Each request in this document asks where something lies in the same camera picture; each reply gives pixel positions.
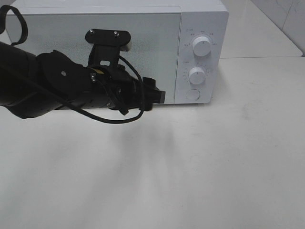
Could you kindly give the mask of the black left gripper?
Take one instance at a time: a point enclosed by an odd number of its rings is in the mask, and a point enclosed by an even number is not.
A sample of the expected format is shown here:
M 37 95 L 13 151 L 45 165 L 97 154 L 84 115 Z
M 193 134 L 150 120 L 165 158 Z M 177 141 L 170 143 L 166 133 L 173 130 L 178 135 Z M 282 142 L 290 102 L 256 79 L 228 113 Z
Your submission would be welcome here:
M 139 108 L 141 111 L 150 111 L 154 104 L 165 102 L 165 91 L 160 91 L 156 86 L 156 80 L 149 77 L 141 77 L 136 74 L 132 77 L 126 66 L 133 71 L 130 64 L 121 65 L 119 47 L 107 47 L 93 45 L 88 59 L 88 67 L 99 74 L 99 81 L 105 87 L 110 98 L 108 105 L 113 110 L 129 110 Z

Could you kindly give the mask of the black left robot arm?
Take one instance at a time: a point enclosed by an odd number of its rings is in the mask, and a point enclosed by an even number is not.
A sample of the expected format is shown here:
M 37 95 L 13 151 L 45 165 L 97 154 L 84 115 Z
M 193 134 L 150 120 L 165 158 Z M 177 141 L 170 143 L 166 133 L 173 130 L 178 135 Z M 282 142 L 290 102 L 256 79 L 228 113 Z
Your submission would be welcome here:
M 34 55 L 15 46 L 0 45 L 0 105 L 15 116 L 27 119 L 53 110 L 71 109 L 90 119 L 122 124 L 136 117 L 111 120 L 89 112 L 109 108 L 122 115 L 131 109 L 150 111 L 165 101 L 165 92 L 152 78 L 130 75 L 127 61 L 116 67 L 85 67 L 59 51 Z

